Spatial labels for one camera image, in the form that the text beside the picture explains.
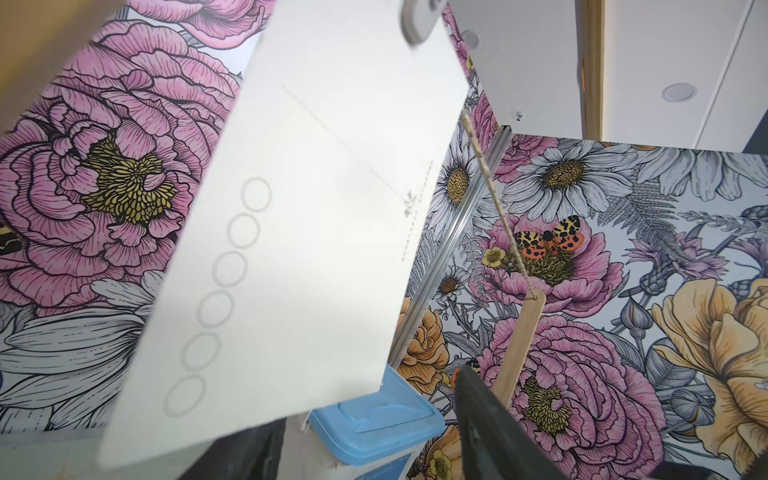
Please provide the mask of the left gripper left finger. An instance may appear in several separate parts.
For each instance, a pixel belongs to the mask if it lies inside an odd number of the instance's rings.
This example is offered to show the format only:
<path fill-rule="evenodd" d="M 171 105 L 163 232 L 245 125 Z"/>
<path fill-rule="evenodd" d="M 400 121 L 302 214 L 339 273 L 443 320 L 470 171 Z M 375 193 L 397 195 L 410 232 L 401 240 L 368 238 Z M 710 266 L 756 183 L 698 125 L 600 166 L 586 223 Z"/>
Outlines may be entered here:
<path fill-rule="evenodd" d="M 275 480 L 286 418 L 215 440 L 179 480 Z"/>

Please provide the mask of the right wooden post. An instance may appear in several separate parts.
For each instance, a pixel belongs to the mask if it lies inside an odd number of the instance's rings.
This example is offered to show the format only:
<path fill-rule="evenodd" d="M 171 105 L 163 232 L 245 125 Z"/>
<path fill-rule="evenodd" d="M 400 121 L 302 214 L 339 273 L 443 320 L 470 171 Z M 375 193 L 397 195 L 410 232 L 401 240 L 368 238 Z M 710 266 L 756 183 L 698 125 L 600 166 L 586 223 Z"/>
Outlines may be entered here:
<path fill-rule="evenodd" d="M 536 288 L 530 289 L 510 336 L 510 343 L 506 350 L 505 358 L 502 361 L 495 383 L 491 388 L 493 394 L 505 409 L 508 408 L 513 398 L 545 303 L 546 295 L 542 291 Z"/>

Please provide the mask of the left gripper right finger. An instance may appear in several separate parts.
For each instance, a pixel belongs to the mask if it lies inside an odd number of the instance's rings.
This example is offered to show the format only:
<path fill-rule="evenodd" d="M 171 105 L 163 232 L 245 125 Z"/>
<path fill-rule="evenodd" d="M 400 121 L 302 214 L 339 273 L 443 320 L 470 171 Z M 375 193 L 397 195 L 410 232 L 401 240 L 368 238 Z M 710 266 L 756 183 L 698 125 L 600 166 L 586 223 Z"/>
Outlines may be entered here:
<path fill-rule="evenodd" d="M 457 371 L 455 406 L 466 479 L 563 479 L 478 374 Z"/>

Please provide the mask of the wooden post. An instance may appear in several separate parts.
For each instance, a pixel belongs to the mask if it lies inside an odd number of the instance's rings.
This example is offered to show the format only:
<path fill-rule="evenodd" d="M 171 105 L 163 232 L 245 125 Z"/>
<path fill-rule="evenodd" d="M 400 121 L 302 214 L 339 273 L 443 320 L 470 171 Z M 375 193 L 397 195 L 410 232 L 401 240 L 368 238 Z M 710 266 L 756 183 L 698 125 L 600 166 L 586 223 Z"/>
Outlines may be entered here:
<path fill-rule="evenodd" d="M 124 5 L 114 0 L 1 3 L 1 130 L 36 98 L 64 63 Z"/>
<path fill-rule="evenodd" d="M 542 291 L 536 288 L 530 289 L 510 336 L 510 343 L 506 350 L 505 358 L 502 361 L 495 383 L 491 388 L 493 394 L 505 409 L 508 408 L 513 398 L 545 303 L 546 295 Z"/>

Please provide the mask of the left wooden post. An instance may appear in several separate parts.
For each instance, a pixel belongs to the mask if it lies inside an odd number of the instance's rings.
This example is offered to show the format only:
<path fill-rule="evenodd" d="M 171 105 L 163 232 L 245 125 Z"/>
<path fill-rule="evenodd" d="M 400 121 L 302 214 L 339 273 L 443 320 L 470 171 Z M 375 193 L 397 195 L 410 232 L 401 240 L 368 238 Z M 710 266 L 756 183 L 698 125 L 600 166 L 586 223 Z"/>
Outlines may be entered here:
<path fill-rule="evenodd" d="M 114 0 L 1 3 L 1 130 L 36 98 L 64 63 L 124 5 Z"/>

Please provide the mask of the blue lidded storage box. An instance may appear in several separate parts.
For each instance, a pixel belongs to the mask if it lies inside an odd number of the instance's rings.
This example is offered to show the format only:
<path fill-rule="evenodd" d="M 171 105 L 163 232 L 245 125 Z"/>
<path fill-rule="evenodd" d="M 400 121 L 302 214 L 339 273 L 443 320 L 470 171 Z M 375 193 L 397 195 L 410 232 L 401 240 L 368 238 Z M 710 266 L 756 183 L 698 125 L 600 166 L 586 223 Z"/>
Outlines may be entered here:
<path fill-rule="evenodd" d="M 315 409 L 308 422 L 330 460 L 309 468 L 316 479 L 405 479 L 445 430 L 443 415 L 391 367 L 377 392 Z"/>

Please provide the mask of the grey clothespin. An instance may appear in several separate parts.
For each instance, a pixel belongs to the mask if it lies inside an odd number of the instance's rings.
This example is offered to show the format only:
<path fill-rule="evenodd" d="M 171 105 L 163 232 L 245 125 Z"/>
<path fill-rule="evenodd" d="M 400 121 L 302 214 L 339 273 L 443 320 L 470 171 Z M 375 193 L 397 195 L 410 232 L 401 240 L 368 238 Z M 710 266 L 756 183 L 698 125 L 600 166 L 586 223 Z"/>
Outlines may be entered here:
<path fill-rule="evenodd" d="M 447 0 L 404 0 L 400 24 L 406 42 L 411 46 L 423 44 L 436 26 Z"/>

